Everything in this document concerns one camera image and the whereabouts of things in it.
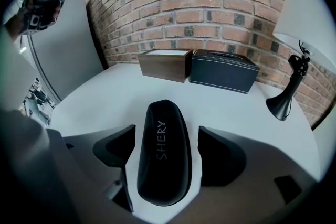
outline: tissue box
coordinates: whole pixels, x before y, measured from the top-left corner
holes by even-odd
[[[245,56],[199,49],[192,57],[190,82],[248,93],[258,72]]]
[[[144,76],[184,82],[191,71],[192,49],[153,49],[138,55]]]

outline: black tissue box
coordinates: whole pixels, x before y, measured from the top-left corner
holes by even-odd
[[[199,49],[192,56],[190,82],[248,93],[258,72],[245,56]]]

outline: black lamp stand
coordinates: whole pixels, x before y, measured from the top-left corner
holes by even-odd
[[[274,117],[281,121],[284,121],[290,113],[290,109],[288,111],[288,107],[291,105],[291,100],[296,89],[308,71],[310,58],[307,57],[306,54],[301,58],[299,56],[292,55],[288,59],[288,62],[293,69],[293,74],[290,77],[287,87],[278,96],[266,100],[266,105],[269,111],[274,115]]]

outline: brown box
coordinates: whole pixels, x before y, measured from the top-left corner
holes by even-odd
[[[144,76],[184,82],[191,71],[192,55],[192,49],[153,49],[138,55],[138,59]]]

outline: brick wall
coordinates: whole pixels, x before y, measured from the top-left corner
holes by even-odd
[[[86,0],[109,66],[151,48],[206,48],[245,55],[258,81],[284,88],[294,53],[272,36],[284,0]],[[336,96],[336,76],[312,63],[296,100],[311,125]]]

